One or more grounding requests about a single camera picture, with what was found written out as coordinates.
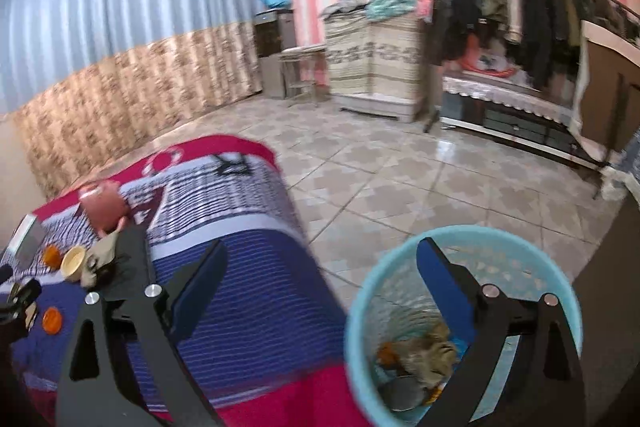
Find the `bedspread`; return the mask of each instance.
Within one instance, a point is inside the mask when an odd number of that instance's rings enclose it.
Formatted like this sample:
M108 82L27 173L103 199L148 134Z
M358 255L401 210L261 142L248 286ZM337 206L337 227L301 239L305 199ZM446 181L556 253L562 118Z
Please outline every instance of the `bedspread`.
M204 137L141 160L112 179L123 183L121 192L136 221L148 226L160 284L198 259L212 239L221 239L228 249L218 292L193 336L178 344L214 406L244 402L342 363L344 311L306 249L270 150L237 137ZM75 192L36 214L47 229L44 245L54 242L64 251L97 240ZM23 277L42 283L41 312L55 305L64 317L58 335L46 335L38 320L29 336L14 344L14 361L28 386L52 391L84 290L51 273L39 256L28 270L17 272L18 279ZM8 285L0 291L7 293ZM166 410L140 346L130 343L128 350L150 409ZM353 414L355 408L349 408Z

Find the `orange lid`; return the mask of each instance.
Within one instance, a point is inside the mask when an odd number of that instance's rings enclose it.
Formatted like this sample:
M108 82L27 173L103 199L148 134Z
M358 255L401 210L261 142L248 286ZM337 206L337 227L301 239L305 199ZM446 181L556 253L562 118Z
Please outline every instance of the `orange lid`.
M62 329L62 314L58 308L51 307L42 316L42 329L49 335L56 335Z
M42 262L52 270L59 270L62 264L62 255L56 245L49 245L42 252Z

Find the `pile of clothes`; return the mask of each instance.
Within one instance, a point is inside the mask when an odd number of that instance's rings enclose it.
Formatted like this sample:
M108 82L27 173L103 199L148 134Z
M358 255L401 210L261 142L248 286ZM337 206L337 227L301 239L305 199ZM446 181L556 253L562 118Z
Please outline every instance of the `pile of clothes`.
M580 58L580 21L603 26L637 44L638 20L609 0L421 0L418 14L430 24L429 60L458 60L468 37L481 48L504 40L506 54L542 90L555 73L575 76Z
M327 22L333 16L362 10L367 19L383 21L415 10L416 0L338 0L320 13Z

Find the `drawer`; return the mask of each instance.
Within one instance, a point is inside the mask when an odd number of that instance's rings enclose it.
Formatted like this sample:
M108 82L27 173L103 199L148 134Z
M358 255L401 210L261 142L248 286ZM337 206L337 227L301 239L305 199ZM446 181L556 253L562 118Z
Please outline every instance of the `drawer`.
M539 123L534 123L532 121L527 120L526 118L519 118L517 116L513 116L510 114L504 114L499 111L494 111L492 109L488 109L485 112L485 118L487 120L494 120L500 123L506 123L513 126L516 126L520 129L527 129L529 131L545 134L546 127L544 125L540 125Z
M513 125L509 125L508 123L495 120L485 120L484 126L487 127L487 129L493 129L494 131L513 135Z
M549 138L566 143L575 142L574 137L571 134L569 134L568 132L558 131L557 129L549 129Z
M568 154L572 154L571 144L569 144L569 143L567 143L565 141L556 140L555 138L548 138L546 140L546 145L548 145L552 149L558 149L559 151L563 151L563 152L566 152Z
M530 131L529 129L520 129L514 133L515 136L519 136L520 138L524 138L525 140L529 140L533 143L543 144L545 142L545 135L540 134L538 132Z
M462 97L458 94L444 92L440 115L454 120L462 120Z

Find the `lace tablecloth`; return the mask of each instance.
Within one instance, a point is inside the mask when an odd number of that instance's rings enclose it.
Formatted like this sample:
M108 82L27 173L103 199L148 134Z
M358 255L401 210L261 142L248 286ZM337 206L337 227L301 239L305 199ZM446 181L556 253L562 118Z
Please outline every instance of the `lace tablecloth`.
M636 131L620 160L602 171L602 197L621 200L629 190L640 206L640 129Z
M569 124L571 120L571 109L530 94L508 89L508 87L493 86L482 81L456 78L455 76L444 76L442 89L460 96L500 103L565 125Z

